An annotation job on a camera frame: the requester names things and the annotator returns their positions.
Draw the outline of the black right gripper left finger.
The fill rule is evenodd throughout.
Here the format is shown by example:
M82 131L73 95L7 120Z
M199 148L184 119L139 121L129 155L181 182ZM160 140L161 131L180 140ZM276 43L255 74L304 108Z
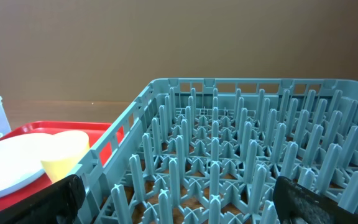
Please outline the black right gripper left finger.
M0 211L0 224L73 223L85 201L85 186L72 174Z

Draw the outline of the grey dishwasher rack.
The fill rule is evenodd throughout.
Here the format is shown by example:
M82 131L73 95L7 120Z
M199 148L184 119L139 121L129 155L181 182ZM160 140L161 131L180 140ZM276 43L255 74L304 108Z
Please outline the grey dishwasher rack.
M156 79L73 173L75 223L275 223L279 177L358 215L358 81Z

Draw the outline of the red plastic tray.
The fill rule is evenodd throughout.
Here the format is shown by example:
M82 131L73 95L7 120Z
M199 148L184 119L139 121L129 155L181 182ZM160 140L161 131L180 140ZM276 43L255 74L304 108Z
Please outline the red plastic tray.
M43 139L32 145L35 151L34 158L56 169L64 167L67 174L68 166L61 166L60 163L64 159L78 162L80 156L84 156L109 127L109 123L36 121L13 130L1 139L7 141L17 136L43 134ZM25 187L1 197L0 211L43 190L52 183L48 174L41 175Z

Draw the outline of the yellow plastic cup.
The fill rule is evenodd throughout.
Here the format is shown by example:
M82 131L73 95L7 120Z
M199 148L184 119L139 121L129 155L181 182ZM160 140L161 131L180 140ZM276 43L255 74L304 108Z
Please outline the yellow plastic cup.
M90 137L84 131L69 130L50 134L39 159L52 183L67 176L90 149Z

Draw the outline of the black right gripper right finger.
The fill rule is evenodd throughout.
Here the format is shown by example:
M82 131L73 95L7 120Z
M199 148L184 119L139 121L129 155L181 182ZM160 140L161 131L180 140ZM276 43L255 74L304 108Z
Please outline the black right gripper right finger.
M280 223L358 224L358 215L284 176L276 181L273 203Z

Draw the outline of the light blue plate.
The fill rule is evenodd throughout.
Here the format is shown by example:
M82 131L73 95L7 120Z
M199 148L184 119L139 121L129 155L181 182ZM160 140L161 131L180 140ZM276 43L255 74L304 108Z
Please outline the light blue plate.
M50 145L53 136L31 133L0 141L0 198L37 180L45 171L40 155Z

